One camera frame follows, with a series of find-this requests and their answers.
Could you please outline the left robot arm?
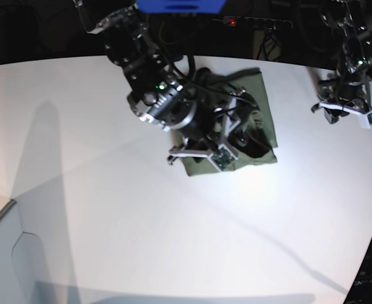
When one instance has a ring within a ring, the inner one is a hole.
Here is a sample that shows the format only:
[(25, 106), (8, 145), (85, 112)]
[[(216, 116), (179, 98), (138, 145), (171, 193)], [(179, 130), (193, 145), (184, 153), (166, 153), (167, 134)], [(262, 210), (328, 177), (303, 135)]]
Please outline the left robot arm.
[(342, 37), (337, 67), (327, 79), (319, 80), (319, 102), (311, 112), (323, 110), (329, 124), (355, 115), (364, 129), (372, 127), (372, 105), (368, 75), (372, 68), (372, 18), (360, 1), (327, 1), (321, 17), (326, 26)]

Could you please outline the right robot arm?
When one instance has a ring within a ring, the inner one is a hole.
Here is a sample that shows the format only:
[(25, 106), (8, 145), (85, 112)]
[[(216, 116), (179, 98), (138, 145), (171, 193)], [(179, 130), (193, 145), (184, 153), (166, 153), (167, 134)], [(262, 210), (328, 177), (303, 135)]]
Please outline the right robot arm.
[(139, 1), (76, 1), (75, 7), (85, 31), (103, 36), (106, 56), (122, 69), (135, 116), (180, 136), (169, 164), (207, 162), (224, 172), (239, 161), (247, 144), (242, 112), (256, 106), (243, 87), (197, 69), (193, 56), (187, 56), (188, 72), (180, 71)]

